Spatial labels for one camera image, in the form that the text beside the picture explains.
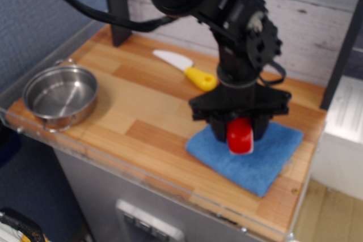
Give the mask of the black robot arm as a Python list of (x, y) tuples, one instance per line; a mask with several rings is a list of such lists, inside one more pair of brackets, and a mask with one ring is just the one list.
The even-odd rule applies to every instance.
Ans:
[(219, 50), (219, 85), (190, 100), (195, 120), (205, 120), (215, 137), (227, 139), (227, 125), (237, 118), (250, 119), (255, 139), (261, 139), (270, 119), (288, 112), (290, 93), (273, 89), (261, 77), (264, 67), (285, 70), (275, 61), (282, 42), (269, 20), (264, 0), (151, 0), (172, 18), (193, 16), (206, 24)]

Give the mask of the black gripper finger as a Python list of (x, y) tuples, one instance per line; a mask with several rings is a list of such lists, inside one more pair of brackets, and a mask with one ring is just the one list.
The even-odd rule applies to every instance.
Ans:
[(252, 130), (254, 134), (254, 140), (258, 141), (262, 139), (267, 127), (269, 125), (269, 118), (268, 117), (259, 117), (253, 118), (252, 122)]
[(220, 142), (227, 141), (227, 122), (212, 120), (210, 122), (210, 127), (216, 140)]

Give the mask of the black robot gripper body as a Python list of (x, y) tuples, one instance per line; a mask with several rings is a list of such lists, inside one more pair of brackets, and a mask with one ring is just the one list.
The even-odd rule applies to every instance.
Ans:
[(246, 88), (232, 88), (219, 84), (214, 90), (189, 101), (194, 120), (208, 123), (228, 123), (240, 117), (254, 122), (268, 122), (275, 115), (289, 112), (292, 95), (283, 90), (258, 83)]

